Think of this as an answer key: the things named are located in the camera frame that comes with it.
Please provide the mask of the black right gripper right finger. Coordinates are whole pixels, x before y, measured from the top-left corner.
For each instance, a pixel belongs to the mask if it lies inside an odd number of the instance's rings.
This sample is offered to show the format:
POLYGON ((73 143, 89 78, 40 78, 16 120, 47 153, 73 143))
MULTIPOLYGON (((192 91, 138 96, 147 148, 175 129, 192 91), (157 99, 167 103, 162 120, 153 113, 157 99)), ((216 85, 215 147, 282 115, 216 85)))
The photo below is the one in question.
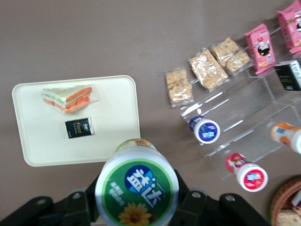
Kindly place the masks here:
POLYGON ((210 196, 202 189, 189 189, 177 170, 178 203, 173 214, 174 226, 207 226, 210 196))

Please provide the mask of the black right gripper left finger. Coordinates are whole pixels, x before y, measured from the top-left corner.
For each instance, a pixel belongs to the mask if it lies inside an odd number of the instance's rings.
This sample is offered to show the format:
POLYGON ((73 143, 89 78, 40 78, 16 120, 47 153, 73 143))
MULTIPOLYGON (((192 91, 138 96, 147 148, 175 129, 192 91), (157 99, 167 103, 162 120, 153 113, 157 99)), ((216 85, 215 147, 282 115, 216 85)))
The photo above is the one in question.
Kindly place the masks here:
POLYGON ((85 191, 71 193, 63 202, 63 224, 91 224, 99 218, 95 201, 95 186, 98 177, 85 191))

